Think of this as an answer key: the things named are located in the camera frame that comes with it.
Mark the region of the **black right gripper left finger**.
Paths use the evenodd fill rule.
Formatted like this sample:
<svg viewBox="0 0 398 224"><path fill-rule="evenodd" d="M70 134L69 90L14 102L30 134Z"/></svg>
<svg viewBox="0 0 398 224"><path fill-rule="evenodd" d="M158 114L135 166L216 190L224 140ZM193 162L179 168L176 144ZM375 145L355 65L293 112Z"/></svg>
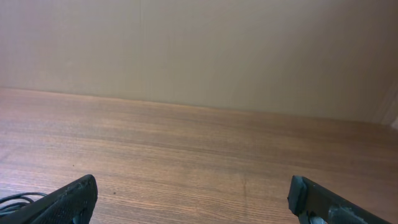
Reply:
<svg viewBox="0 0 398 224"><path fill-rule="evenodd" d="M26 192L1 199L1 224L89 224L98 199L93 175L87 174L50 193Z"/></svg>

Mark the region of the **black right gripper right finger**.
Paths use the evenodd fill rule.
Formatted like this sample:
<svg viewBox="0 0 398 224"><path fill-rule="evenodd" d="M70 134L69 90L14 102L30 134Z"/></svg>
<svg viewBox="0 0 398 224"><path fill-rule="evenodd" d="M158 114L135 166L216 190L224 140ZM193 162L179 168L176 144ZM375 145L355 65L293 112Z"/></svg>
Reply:
<svg viewBox="0 0 398 224"><path fill-rule="evenodd" d="M316 182L298 175L292 177L287 199L289 210L301 224L389 224Z"/></svg>

